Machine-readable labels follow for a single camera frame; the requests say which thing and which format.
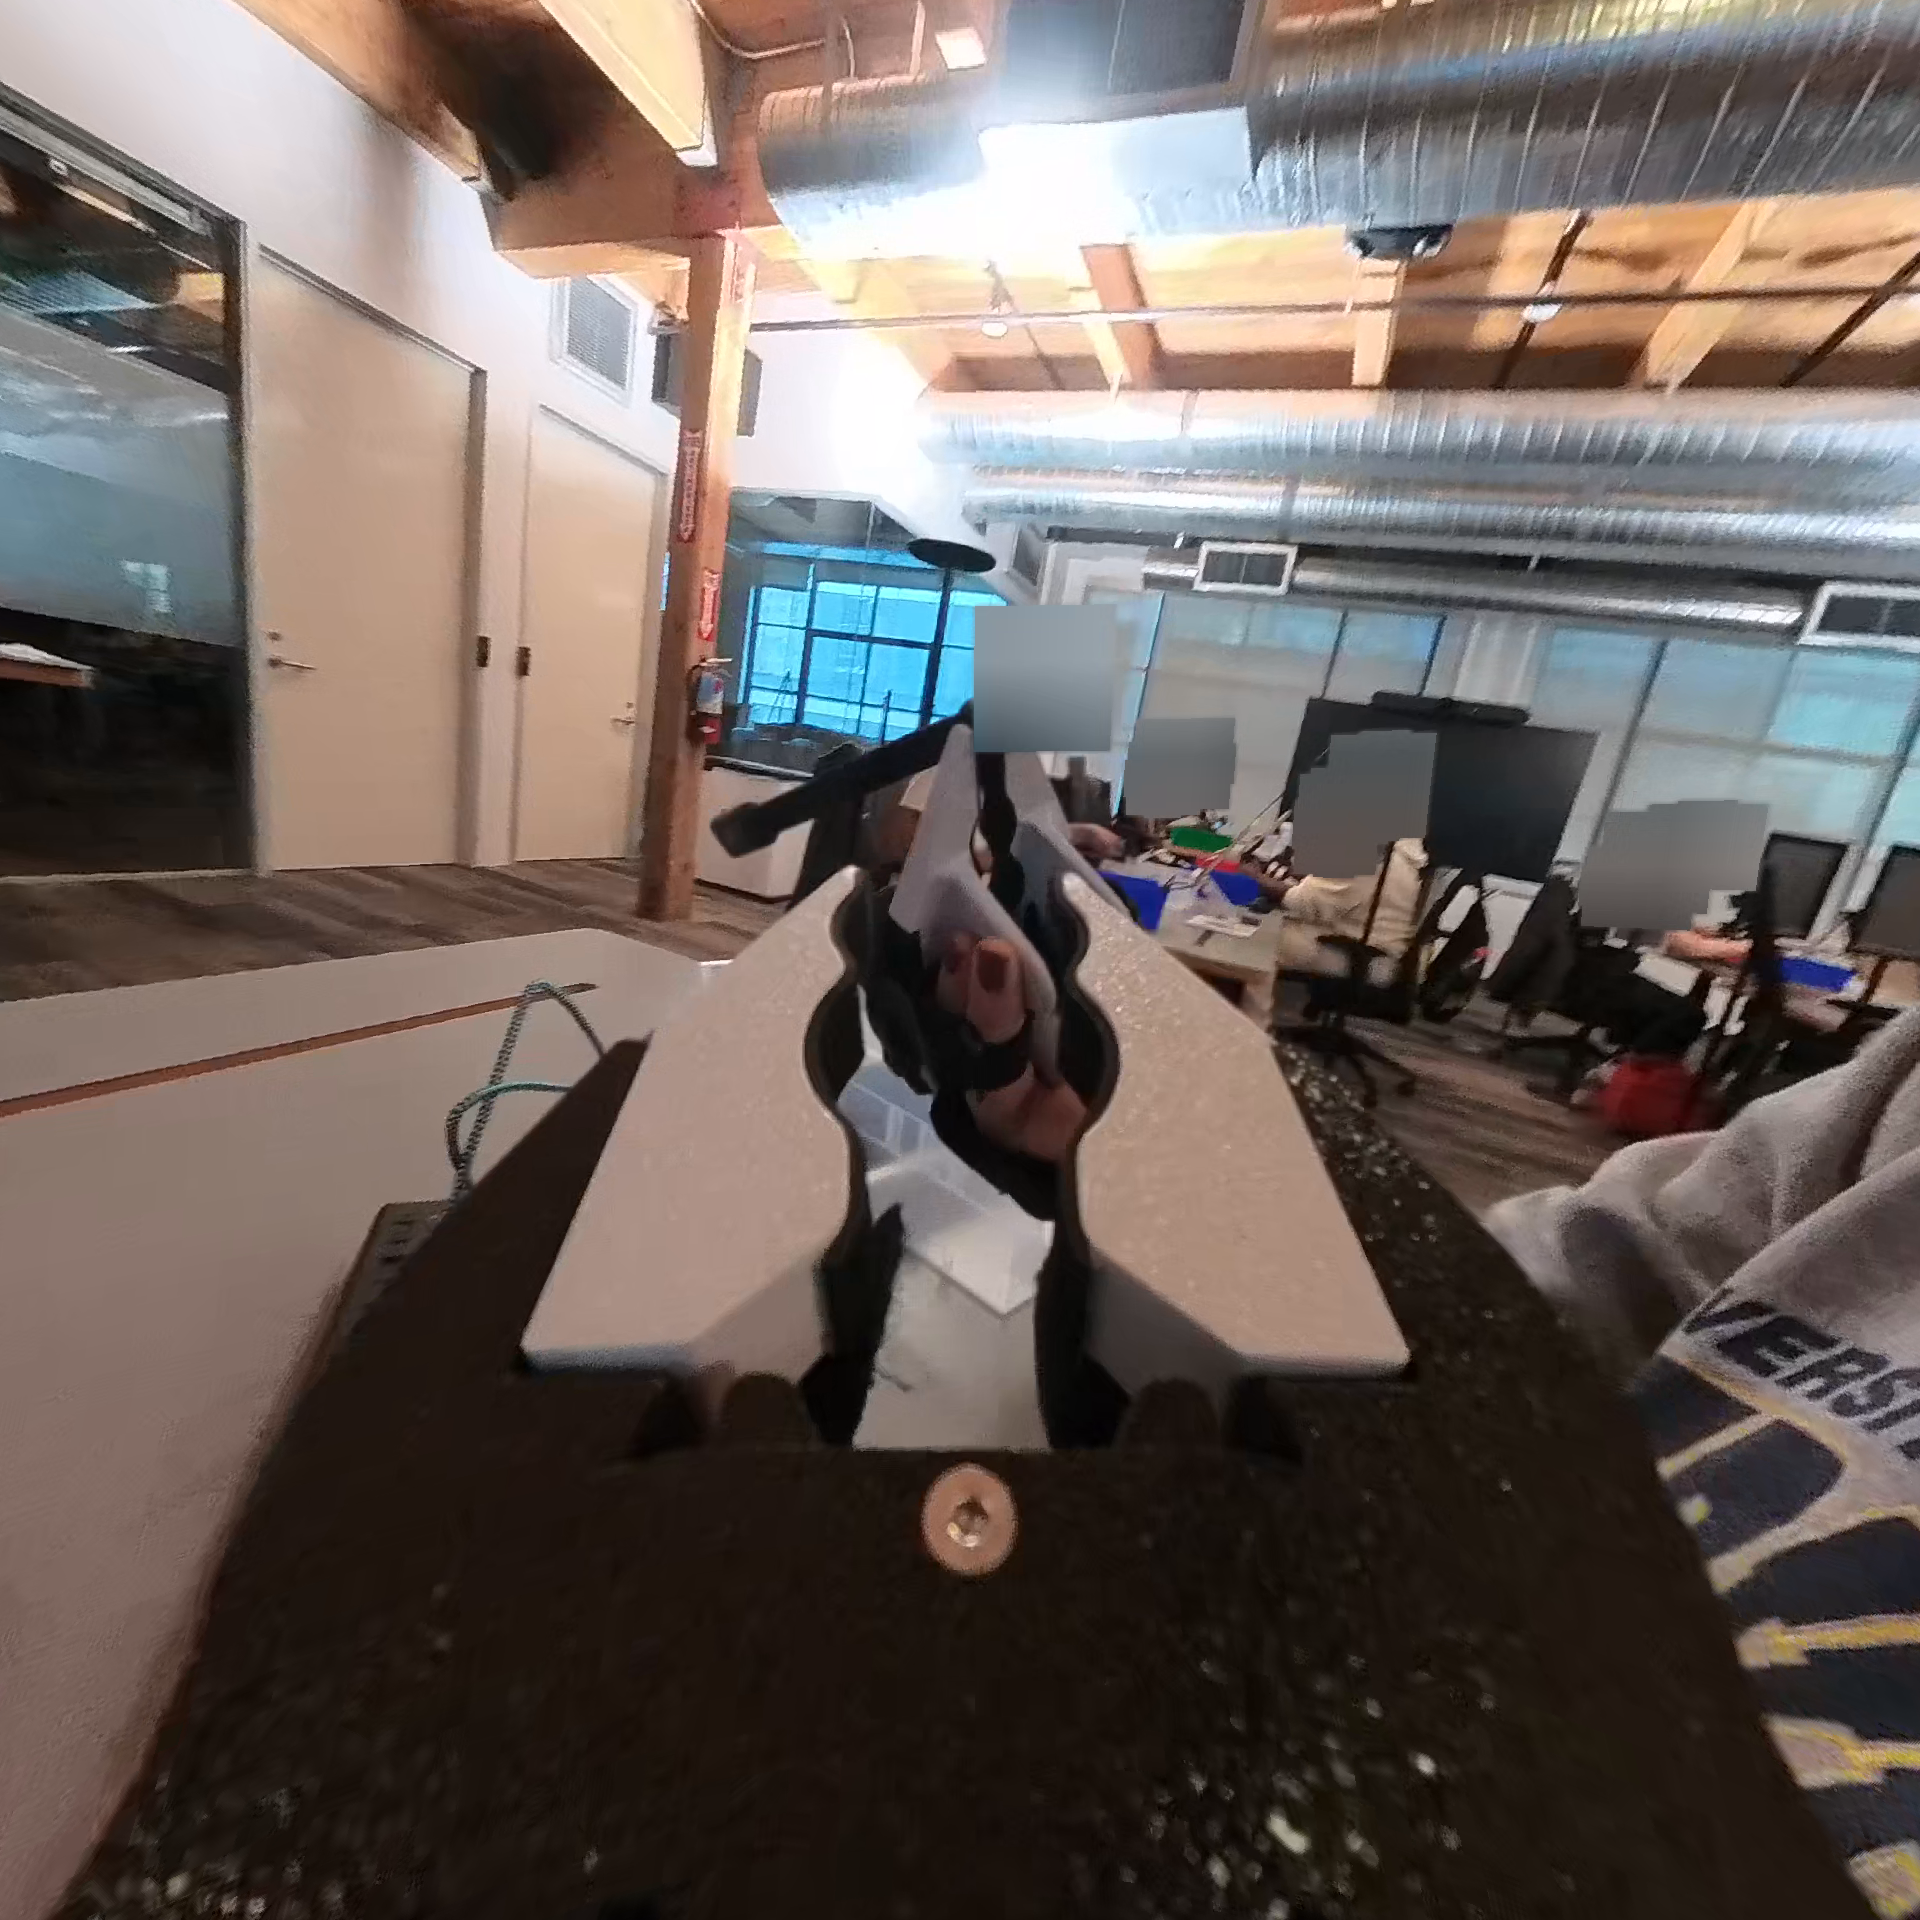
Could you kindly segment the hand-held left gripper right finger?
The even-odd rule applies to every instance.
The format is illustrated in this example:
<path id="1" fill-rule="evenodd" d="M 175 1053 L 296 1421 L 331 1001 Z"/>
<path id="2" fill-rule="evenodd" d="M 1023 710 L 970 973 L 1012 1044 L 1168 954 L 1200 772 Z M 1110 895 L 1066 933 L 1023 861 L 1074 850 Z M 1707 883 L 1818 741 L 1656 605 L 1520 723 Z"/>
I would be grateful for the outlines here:
<path id="1" fill-rule="evenodd" d="M 1095 1069 L 1035 1299 L 1041 1388 L 1395 1381 L 1408 1340 L 1265 1031 L 1090 881 L 1066 1039 Z"/>

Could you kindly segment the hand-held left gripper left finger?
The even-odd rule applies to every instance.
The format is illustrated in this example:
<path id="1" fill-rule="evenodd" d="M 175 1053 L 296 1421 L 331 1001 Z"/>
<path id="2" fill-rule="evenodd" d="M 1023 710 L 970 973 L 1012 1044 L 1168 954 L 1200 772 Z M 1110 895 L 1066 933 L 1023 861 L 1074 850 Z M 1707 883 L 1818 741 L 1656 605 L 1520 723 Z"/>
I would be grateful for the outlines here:
<path id="1" fill-rule="evenodd" d="M 521 1335 L 530 1369 L 874 1379 L 902 1228 L 839 1109 L 871 903 L 859 868 L 827 877 L 644 1043 Z"/>

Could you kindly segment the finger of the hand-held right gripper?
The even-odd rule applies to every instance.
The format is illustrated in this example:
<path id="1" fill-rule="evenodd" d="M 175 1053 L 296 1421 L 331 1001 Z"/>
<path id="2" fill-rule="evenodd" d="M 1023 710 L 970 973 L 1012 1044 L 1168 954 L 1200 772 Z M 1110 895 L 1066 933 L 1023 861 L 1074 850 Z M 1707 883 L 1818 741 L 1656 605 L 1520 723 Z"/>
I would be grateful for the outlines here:
<path id="1" fill-rule="evenodd" d="M 954 933 L 1016 947 L 1035 1058 L 1056 1058 L 1066 959 L 1050 923 L 1018 923 L 1009 913 L 1018 871 L 1009 756 L 983 751 L 971 731 L 951 731 L 920 783 L 920 827 L 897 881 L 894 923 L 920 937 L 935 967 Z"/>
<path id="2" fill-rule="evenodd" d="M 1016 881 L 1009 913 L 1018 923 L 1066 923 L 1070 913 L 1090 905 L 1122 923 L 1135 922 L 1135 907 L 1073 841 L 1073 825 L 1038 754 L 1009 754 L 1009 803 L 1016 810 Z"/>

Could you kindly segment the black usb hub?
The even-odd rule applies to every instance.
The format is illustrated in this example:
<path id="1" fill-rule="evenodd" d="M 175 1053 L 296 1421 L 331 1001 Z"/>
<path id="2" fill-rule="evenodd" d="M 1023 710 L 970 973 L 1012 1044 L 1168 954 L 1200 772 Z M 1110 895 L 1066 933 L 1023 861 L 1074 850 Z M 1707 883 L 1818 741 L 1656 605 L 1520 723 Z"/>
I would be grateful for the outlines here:
<path id="1" fill-rule="evenodd" d="M 376 1212 L 369 1234 L 338 1287 L 322 1338 L 326 1355 L 334 1355 L 347 1342 L 412 1258 L 430 1244 L 448 1212 L 450 1201 L 446 1197 L 393 1202 Z"/>

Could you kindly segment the person's right hand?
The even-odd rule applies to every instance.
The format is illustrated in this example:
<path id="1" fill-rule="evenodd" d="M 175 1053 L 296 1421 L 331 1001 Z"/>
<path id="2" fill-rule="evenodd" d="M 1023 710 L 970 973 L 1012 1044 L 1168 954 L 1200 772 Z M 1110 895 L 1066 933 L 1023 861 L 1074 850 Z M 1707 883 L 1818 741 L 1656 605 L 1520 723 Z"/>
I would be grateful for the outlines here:
<path id="1" fill-rule="evenodd" d="M 1088 1105 L 1035 1060 L 1018 948 L 1000 937 L 954 933 L 935 1001 L 963 1068 L 961 1100 L 977 1133 L 998 1150 L 1062 1163 L 1088 1123 Z"/>

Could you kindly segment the clear plastic container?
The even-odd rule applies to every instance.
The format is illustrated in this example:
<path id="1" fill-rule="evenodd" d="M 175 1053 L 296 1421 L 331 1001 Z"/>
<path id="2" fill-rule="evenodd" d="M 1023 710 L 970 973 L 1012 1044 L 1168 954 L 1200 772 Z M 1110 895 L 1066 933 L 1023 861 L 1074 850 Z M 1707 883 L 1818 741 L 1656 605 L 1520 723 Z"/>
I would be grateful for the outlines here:
<path id="1" fill-rule="evenodd" d="M 859 1139 L 871 1209 L 898 1209 L 904 1245 L 998 1316 L 1030 1306 L 1051 1223 L 1025 1212 L 935 1133 L 930 1098 L 867 1057 L 836 1100 Z"/>

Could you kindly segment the black office chair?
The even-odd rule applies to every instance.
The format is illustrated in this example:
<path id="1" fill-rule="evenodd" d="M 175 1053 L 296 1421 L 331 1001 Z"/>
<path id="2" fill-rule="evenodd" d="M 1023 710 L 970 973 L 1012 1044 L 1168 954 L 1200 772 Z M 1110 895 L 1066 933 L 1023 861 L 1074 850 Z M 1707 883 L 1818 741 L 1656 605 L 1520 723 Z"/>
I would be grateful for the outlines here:
<path id="1" fill-rule="evenodd" d="M 1391 985 L 1369 978 L 1374 958 L 1361 943 L 1351 954 L 1348 975 L 1288 975 L 1280 982 L 1303 988 L 1300 1020 L 1280 1021 L 1275 1035 L 1307 1049 L 1331 1068 L 1346 1068 L 1361 1089 L 1361 1105 L 1379 1100 L 1369 1065 L 1396 1079 L 1400 1093 L 1417 1089 L 1419 1076 L 1382 1053 L 1359 1031 L 1359 1020 L 1408 1026 L 1415 1018 L 1452 1020 L 1472 996 L 1488 939 L 1482 907 L 1484 874 L 1435 868 L 1428 861 L 1426 900 L 1414 943 Z"/>

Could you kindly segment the black floor lamp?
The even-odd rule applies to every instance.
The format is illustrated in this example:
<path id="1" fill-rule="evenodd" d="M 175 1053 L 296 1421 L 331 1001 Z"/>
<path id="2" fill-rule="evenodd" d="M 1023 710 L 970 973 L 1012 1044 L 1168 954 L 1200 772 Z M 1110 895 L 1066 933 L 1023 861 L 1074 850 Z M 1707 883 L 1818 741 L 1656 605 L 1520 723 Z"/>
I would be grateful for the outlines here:
<path id="1" fill-rule="evenodd" d="M 994 555 L 988 548 L 967 542 L 951 542 L 930 534 L 916 534 L 907 542 L 911 557 L 939 574 L 939 603 L 934 625 L 934 641 L 928 647 L 928 663 L 921 691 L 921 724 L 930 727 L 939 715 L 939 681 L 945 669 L 946 633 L 954 610 L 954 590 L 961 577 L 983 577 L 992 572 Z"/>

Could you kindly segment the red bag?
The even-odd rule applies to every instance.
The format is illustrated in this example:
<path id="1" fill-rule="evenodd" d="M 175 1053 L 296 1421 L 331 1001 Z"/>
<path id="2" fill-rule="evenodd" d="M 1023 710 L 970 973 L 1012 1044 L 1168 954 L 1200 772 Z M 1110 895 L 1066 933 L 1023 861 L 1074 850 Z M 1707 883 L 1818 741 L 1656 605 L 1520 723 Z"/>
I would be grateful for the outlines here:
<path id="1" fill-rule="evenodd" d="M 1618 1139 L 1651 1140 L 1712 1129 L 1712 1089 L 1686 1058 L 1620 1053 L 1594 1094 L 1598 1119 Z"/>

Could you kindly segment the large black screen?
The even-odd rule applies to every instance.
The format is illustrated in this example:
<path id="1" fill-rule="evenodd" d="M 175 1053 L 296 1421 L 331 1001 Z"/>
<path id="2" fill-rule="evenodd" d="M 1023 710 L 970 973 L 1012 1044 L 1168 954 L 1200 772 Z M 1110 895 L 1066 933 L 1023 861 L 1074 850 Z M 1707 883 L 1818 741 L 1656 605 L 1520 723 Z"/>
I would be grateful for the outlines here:
<path id="1" fill-rule="evenodd" d="M 1428 861 L 1468 875 L 1548 877 L 1598 750 L 1594 731 L 1539 727 L 1526 708 L 1379 693 L 1368 705 L 1310 700 L 1280 803 L 1296 811 L 1307 774 L 1348 737 L 1433 743 L 1422 834 Z"/>

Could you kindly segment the person's grey printed sweatshirt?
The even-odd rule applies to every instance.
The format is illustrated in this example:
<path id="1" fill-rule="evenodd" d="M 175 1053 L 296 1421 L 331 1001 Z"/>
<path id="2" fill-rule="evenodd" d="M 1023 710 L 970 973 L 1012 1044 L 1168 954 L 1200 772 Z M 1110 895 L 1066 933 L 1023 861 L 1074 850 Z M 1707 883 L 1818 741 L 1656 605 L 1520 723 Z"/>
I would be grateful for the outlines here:
<path id="1" fill-rule="evenodd" d="M 1919 1014 L 1482 1223 L 1632 1399 L 1865 1903 L 1916 1916 Z"/>

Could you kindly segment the black computer monitor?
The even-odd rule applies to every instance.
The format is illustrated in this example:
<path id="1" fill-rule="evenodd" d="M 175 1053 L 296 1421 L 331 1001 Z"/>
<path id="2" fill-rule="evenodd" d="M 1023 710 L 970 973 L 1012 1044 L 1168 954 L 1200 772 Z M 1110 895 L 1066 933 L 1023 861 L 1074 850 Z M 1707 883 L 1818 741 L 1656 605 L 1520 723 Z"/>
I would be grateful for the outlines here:
<path id="1" fill-rule="evenodd" d="M 1759 894 L 1766 895 L 1767 931 L 1775 942 L 1804 942 L 1815 933 L 1849 852 L 1843 838 L 1806 831 L 1767 834 Z"/>

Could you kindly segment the wooden post with red signs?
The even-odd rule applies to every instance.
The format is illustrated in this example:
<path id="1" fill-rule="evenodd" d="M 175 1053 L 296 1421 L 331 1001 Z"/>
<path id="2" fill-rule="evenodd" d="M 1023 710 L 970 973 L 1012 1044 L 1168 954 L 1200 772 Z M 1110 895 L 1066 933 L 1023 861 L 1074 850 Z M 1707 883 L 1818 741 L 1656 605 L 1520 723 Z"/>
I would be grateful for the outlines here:
<path id="1" fill-rule="evenodd" d="M 644 922 L 686 922 L 694 905 L 710 751 L 710 727 L 695 701 L 718 659 L 753 289 L 753 247 L 738 220 L 718 212 L 688 247 L 688 311 L 679 332 L 679 453 L 639 845 Z"/>

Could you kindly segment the silver ventilation duct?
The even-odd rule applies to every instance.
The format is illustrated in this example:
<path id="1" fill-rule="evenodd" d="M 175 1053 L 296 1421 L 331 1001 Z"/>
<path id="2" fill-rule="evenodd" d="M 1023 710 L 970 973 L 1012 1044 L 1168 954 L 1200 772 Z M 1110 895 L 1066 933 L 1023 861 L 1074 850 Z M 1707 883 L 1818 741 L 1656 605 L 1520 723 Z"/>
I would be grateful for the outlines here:
<path id="1" fill-rule="evenodd" d="M 810 257 L 904 257 L 986 178 L 980 74 L 784 87 L 759 100 L 759 178 Z"/>

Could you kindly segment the dark insulated duct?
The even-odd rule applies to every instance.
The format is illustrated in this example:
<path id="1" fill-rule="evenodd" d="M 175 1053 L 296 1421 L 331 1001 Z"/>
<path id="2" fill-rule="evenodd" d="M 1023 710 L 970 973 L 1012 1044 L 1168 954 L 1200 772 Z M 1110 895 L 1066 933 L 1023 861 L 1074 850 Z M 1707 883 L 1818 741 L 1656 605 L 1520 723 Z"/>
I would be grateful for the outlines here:
<path id="1" fill-rule="evenodd" d="M 1916 186 L 1916 3 L 1407 5 L 1300 20 L 1249 100 L 1294 227 Z"/>

